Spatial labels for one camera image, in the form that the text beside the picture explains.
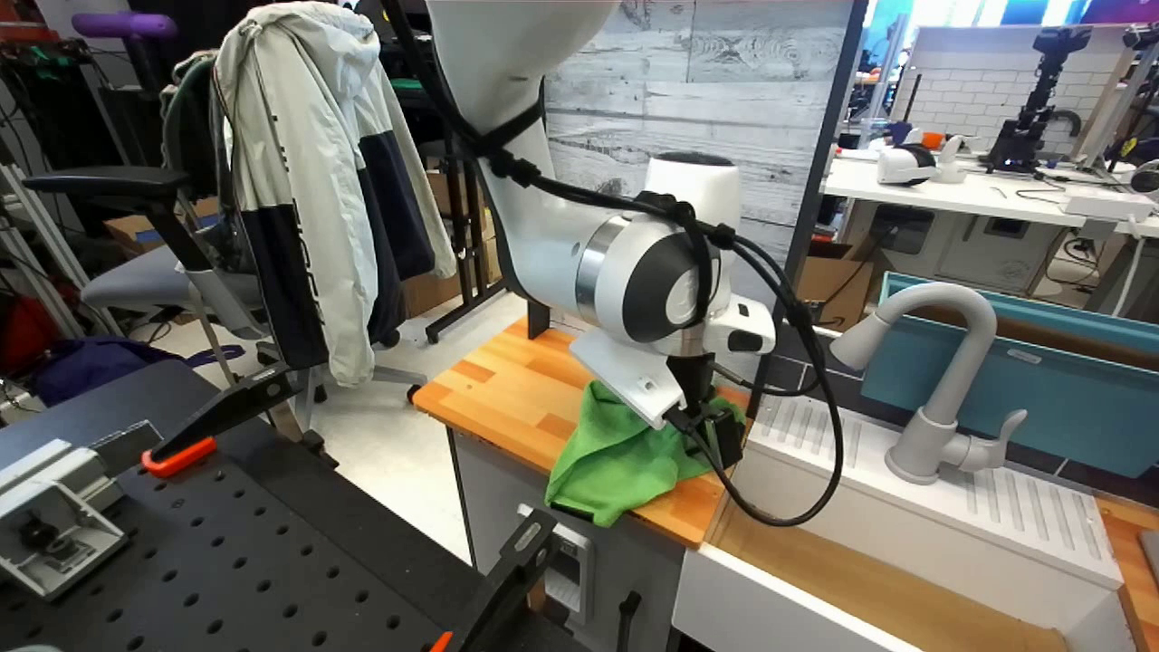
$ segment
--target faucet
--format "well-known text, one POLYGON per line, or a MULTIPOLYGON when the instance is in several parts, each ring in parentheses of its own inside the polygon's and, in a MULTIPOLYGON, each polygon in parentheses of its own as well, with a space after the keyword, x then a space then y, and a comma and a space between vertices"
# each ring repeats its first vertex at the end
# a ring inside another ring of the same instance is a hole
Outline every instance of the faucet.
POLYGON ((832 360, 847 370, 864 370, 887 331, 913 310, 959 313, 967 319, 967 336, 945 368, 933 394, 910 416, 903 440, 887 451, 887 468, 915 486, 930 486, 943 465, 1001 468, 1006 462, 1006 442, 1029 416, 1026 410, 1015 410, 1003 422, 1001 440, 971 440, 956 432, 959 405, 967 401, 971 383, 997 341, 997 313, 977 289, 956 284, 910 286, 887 296, 875 313, 869 313, 869 319, 851 325, 844 336, 838 336, 831 350, 832 360))

